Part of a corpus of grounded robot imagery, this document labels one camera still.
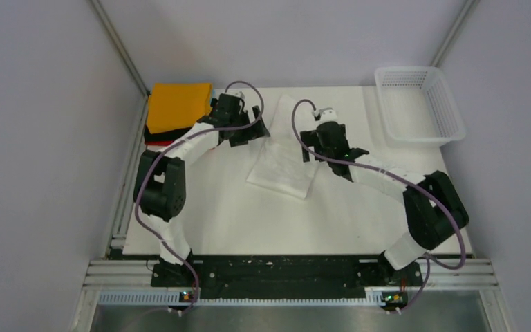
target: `white cloth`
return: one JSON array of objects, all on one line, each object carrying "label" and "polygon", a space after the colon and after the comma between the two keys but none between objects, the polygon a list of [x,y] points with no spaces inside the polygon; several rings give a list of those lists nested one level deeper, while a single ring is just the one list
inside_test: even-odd
[{"label": "white cloth", "polygon": [[[257,162],[247,182],[305,199],[318,168],[314,158],[302,161],[302,148],[292,132],[291,115],[296,101],[283,95],[278,101],[274,120],[269,128]],[[298,132],[316,128],[310,105],[302,104],[296,112]]]}]

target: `tabletop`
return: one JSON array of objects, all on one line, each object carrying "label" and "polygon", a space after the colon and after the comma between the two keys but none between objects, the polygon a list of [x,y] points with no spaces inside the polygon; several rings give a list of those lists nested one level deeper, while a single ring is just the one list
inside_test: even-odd
[{"label": "tabletop", "polygon": [[[259,104],[252,90],[232,88],[237,90],[244,93],[248,109]],[[387,163],[413,172],[446,172],[439,148],[386,145],[374,86],[259,91],[265,101],[263,117],[268,126],[283,94],[295,100],[308,98],[319,108],[336,110],[338,122],[346,125],[351,147],[368,150]],[[319,166],[304,200],[247,183],[263,140],[235,148],[224,143],[187,169],[187,198],[178,218],[195,254],[373,255],[389,248],[406,232],[403,205],[373,188],[337,177],[326,164]],[[471,253],[465,229],[461,232]],[[150,255],[159,251],[158,240],[135,221],[132,210],[123,253]],[[458,254],[456,237],[432,252]]]}]

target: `white plastic laundry basket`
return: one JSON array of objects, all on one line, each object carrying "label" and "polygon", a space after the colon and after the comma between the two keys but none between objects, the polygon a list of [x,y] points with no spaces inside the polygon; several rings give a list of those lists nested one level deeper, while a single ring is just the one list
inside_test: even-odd
[{"label": "white plastic laundry basket", "polygon": [[378,68],[375,85],[389,145],[439,147],[465,137],[465,125],[440,69]]}]

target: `yellow cloth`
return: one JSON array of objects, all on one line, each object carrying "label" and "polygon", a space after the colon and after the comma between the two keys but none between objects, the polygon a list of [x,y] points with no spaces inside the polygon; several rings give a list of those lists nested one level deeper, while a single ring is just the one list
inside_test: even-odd
[{"label": "yellow cloth", "polygon": [[150,133],[163,133],[192,127],[210,111],[212,85],[156,84],[149,96],[147,128]]}]

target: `gray wall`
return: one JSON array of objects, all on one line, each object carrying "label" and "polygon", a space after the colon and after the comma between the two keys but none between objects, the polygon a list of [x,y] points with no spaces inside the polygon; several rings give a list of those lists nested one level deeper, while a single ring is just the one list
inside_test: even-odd
[{"label": "gray wall", "polygon": [[482,1],[443,66],[467,138],[442,150],[519,331],[531,331],[531,1]]},{"label": "gray wall", "polygon": [[0,331],[70,326],[139,99],[86,1],[0,1]]},{"label": "gray wall", "polygon": [[428,65],[464,0],[103,0],[148,87],[373,84]]}]

